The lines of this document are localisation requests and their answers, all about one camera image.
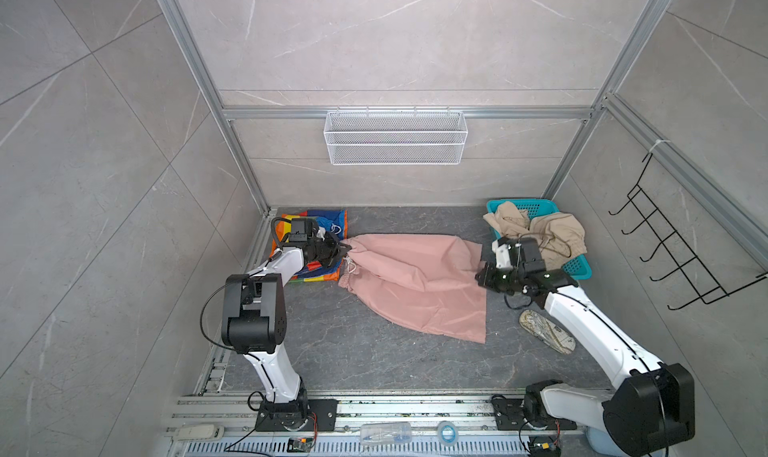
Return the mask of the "rainbow striped shorts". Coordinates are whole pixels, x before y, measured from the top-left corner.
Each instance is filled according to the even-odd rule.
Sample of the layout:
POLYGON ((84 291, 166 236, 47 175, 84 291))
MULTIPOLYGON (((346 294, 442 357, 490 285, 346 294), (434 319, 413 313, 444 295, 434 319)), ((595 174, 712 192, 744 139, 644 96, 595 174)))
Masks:
MULTIPOLYGON (((277 249, 276 239, 282 240, 291 232, 291 221, 298 218, 314 219, 320 229, 326 234, 333 234, 340 240, 348 237, 348 219, 345 210, 309 209, 294 214, 282 214, 278 221, 271 225, 272 253, 277 249)), ((308 263, 301 271, 291 278, 295 283, 310 283, 323 281, 338 281, 341 275, 342 262, 337 259, 330 267, 323 266, 318 261, 308 263)))

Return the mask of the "teal plastic laundry basket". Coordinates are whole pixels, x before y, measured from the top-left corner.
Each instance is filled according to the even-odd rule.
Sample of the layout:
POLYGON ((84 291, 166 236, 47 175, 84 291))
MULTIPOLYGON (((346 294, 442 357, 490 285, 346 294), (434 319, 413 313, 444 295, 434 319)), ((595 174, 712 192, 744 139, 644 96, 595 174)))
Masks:
MULTIPOLYGON (((534 217, 561 212, 553 201, 547 199, 501 199, 488 201, 486 204, 487 213, 495 211, 501 203, 507 201, 512 202, 523 209, 532 210, 534 217)), ((492 231, 494 233, 494 239, 502 237, 493 229, 492 231)), ((586 254, 569 261, 562 267, 562 269, 576 280, 586 280, 592 276, 591 268, 586 260, 586 254)))

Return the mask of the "pink shorts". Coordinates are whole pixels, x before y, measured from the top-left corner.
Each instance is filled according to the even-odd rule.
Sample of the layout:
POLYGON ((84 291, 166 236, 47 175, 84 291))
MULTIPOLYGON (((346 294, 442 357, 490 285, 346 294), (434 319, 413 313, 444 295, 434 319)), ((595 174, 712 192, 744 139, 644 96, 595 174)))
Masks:
POLYGON ((486 290, 475 276, 482 245, 438 234, 349 238, 339 285, 399 326, 483 344, 486 290))

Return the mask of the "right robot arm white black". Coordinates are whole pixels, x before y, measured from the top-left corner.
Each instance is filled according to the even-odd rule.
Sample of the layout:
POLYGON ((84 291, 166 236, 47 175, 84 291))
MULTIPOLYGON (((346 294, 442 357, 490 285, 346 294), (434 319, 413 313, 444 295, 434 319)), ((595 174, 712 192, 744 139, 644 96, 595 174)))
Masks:
POLYGON ((545 429, 564 420, 606 434, 627 456, 651 456, 696 433, 695 384, 680 364, 666 364, 613 323, 566 271, 549 270, 535 239, 502 237, 478 284, 506 297, 521 294, 554 317, 609 378, 609 391, 557 380, 527 387, 523 424, 545 429))

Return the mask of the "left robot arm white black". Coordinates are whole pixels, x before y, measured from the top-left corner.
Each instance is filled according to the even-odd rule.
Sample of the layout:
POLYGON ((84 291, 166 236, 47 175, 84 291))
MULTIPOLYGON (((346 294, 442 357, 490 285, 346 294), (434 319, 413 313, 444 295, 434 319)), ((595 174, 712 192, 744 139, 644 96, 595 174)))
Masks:
POLYGON ((269 229, 273 250, 268 259, 245 273, 230 275, 217 290, 223 294, 220 338, 203 337, 243 356, 256 372, 262 388, 249 395, 247 406, 256 413, 257 431, 332 431, 338 402, 310 398, 284 348, 288 328, 284 288, 307 276, 340 275, 349 250, 343 243, 347 213, 308 210, 276 216, 269 229))

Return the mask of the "folded patterned beige shorts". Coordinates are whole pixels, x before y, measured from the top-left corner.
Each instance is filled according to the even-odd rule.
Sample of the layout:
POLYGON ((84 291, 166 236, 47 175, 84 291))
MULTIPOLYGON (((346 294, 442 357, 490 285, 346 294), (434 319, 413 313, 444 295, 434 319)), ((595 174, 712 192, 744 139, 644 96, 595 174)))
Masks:
POLYGON ((520 314, 519 323, 524 330, 560 354, 570 355, 576 349, 576 339, 542 314, 525 310, 520 314))

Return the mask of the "small circuit board right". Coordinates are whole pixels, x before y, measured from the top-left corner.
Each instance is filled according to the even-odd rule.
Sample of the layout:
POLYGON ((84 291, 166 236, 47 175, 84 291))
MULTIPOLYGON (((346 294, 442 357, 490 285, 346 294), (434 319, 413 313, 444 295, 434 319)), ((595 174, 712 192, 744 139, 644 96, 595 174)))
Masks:
POLYGON ((527 444, 529 457, 560 457, 561 448, 556 440, 550 437, 531 437, 527 444))

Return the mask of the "small circuit board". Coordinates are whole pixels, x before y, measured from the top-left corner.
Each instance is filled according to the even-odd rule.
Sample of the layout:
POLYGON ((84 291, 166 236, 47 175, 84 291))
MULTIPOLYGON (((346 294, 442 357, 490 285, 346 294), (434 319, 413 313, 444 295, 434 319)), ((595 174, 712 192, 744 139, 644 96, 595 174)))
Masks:
POLYGON ((527 444, 529 457, 560 457, 561 448, 556 440, 550 437, 531 437, 527 444))
POLYGON ((286 451, 288 453, 310 453, 315 447, 316 439, 313 437, 292 437, 288 439, 286 451))

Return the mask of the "clear tape roll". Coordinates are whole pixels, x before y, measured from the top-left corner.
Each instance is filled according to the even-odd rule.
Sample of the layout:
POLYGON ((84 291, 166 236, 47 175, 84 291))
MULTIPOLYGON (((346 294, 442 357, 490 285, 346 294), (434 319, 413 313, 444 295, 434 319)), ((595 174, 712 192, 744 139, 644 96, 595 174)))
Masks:
POLYGON ((458 441, 458 429, 453 423, 442 421, 437 425, 436 436, 442 446, 452 447, 458 441))

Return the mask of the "clear plastic bottle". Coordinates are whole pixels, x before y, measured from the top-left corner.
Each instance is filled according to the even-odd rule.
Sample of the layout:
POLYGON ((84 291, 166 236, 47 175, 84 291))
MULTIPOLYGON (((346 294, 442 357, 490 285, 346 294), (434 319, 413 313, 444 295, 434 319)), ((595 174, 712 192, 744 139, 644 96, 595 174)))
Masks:
POLYGON ((408 422, 364 424, 359 440, 363 446, 406 444, 412 441, 412 427, 408 422))

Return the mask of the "small circuit board left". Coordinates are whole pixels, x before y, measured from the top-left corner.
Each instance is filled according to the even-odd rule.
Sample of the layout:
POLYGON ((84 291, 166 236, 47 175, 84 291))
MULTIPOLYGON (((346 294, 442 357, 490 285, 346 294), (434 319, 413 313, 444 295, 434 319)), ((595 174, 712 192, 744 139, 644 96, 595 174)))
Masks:
POLYGON ((292 437, 288 439, 286 451, 288 453, 310 453, 315 447, 316 439, 313 437, 292 437))

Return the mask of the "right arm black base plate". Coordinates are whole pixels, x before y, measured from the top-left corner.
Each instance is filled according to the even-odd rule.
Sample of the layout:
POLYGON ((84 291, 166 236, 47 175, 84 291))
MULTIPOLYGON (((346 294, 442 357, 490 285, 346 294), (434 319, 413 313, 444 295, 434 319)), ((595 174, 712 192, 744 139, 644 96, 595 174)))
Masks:
POLYGON ((526 395, 522 398, 508 398, 493 395, 490 398, 498 430, 551 431, 558 429, 576 430, 577 424, 567 419, 555 419, 535 398, 526 395))

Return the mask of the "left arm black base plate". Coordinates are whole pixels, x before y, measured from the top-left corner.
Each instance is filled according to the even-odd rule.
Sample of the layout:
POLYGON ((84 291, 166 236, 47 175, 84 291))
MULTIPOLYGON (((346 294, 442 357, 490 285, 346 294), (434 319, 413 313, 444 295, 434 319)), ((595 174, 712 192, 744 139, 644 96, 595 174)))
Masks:
POLYGON ((334 399, 294 400, 288 403, 262 402, 257 411, 258 432, 318 431, 335 429, 338 401, 334 399))

